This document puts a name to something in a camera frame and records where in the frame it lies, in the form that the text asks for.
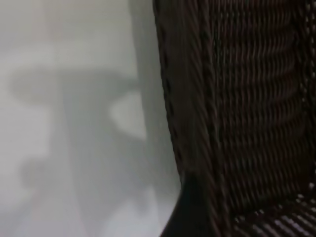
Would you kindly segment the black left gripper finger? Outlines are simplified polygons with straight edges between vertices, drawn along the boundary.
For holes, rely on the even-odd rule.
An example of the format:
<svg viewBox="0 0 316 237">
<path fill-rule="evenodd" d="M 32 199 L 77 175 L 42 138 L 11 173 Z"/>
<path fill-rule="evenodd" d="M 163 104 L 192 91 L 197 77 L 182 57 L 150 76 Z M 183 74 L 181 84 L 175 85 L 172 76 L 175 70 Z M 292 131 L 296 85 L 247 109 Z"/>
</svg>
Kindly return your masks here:
<svg viewBox="0 0 316 237">
<path fill-rule="evenodd" d="M 162 237 L 216 237 L 216 190 L 197 174 L 181 175 L 181 191 Z"/>
</svg>

